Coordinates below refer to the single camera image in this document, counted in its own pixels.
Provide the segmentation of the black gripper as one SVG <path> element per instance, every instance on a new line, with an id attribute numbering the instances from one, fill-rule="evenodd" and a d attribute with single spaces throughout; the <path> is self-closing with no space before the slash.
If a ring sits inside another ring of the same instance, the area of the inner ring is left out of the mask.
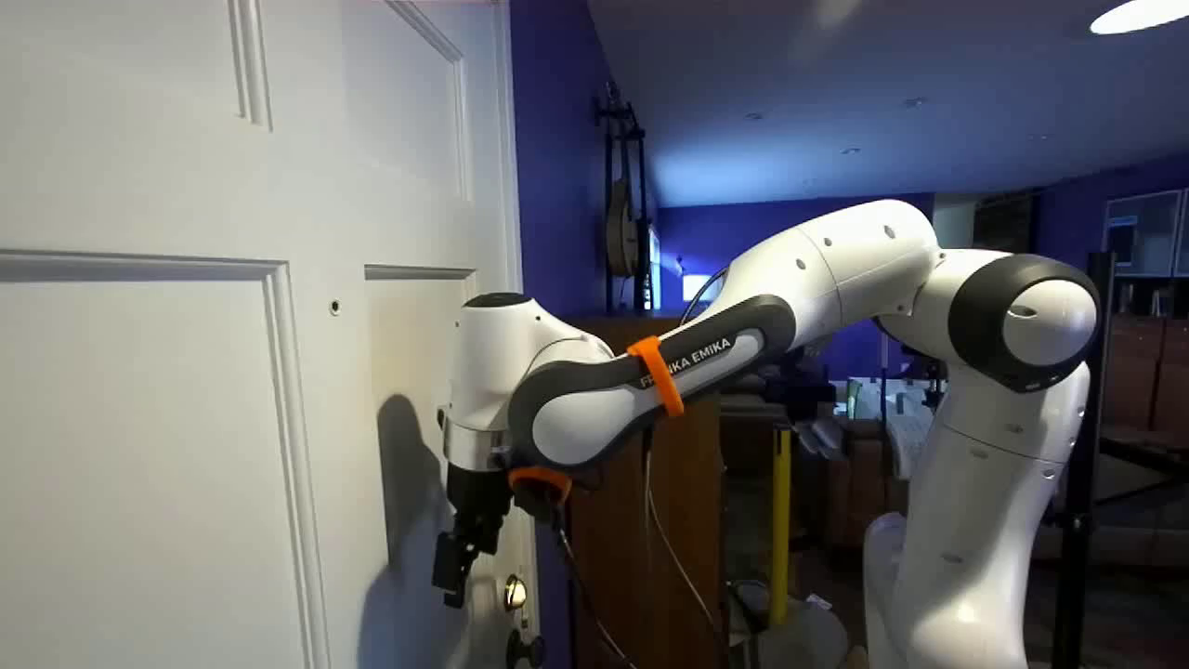
<path id="1" fill-rule="evenodd" d="M 471 560 L 497 549 L 497 531 L 509 513 L 509 479 L 500 471 L 450 468 L 447 501 L 455 507 L 455 523 L 434 544 L 431 585 L 450 609 L 462 609 Z"/>

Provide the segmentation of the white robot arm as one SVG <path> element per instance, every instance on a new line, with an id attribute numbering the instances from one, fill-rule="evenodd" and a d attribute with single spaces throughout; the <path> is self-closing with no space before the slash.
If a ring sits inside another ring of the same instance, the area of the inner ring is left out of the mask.
<path id="1" fill-rule="evenodd" d="M 628 345 L 526 295 L 470 297 L 439 409 L 455 523 L 431 585 L 462 601 L 509 511 L 545 522 L 631 433 L 856 326 L 940 372 L 905 507 L 863 538 L 870 666 L 1027 669 L 1028 553 L 1084 425 L 1101 289 L 1042 253 L 950 250 L 893 197 L 754 241 L 692 321 Z"/>

